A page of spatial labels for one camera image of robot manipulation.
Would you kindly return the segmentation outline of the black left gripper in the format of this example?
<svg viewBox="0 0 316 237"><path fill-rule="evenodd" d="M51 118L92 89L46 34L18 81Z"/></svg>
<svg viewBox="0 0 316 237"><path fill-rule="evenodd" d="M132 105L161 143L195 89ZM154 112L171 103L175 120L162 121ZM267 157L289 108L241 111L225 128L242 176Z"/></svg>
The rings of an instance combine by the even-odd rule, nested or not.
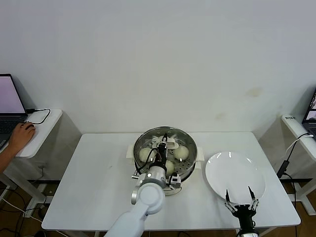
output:
<svg viewBox="0 0 316 237"><path fill-rule="evenodd" d="M157 154L155 157L155 161L161 162L161 163L166 163L167 161L167 133L165 133L162 137L161 142L165 143L165 144L159 144L158 148L157 148Z"/></svg>

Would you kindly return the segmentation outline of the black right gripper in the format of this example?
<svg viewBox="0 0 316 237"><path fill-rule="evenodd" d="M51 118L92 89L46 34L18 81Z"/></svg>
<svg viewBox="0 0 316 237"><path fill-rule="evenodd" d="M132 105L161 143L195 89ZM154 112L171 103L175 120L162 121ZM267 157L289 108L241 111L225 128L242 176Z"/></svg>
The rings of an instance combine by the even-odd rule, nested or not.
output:
<svg viewBox="0 0 316 237"><path fill-rule="evenodd" d="M256 208L259 204L259 200L255 197L254 192L248 186L250 196L252 199L251 204L235 205L230 201L228 190L225 194L225 207L233 212L233 216L238 218L241 229L254 229L254 223L252 217L256 214Z"/></svg>

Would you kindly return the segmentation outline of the bare person hand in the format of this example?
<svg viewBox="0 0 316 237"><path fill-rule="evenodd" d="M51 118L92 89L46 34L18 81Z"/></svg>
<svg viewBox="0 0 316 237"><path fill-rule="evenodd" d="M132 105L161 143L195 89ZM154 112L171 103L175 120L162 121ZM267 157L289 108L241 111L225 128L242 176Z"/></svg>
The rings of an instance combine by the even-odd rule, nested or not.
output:
<svg viewBox="0 0 316 237"><path fill-rule="evenodd" d="M14 155L19 153L30 142L35 131L35 126L31 122L17 124L8 142L9 150Z"/></svg>

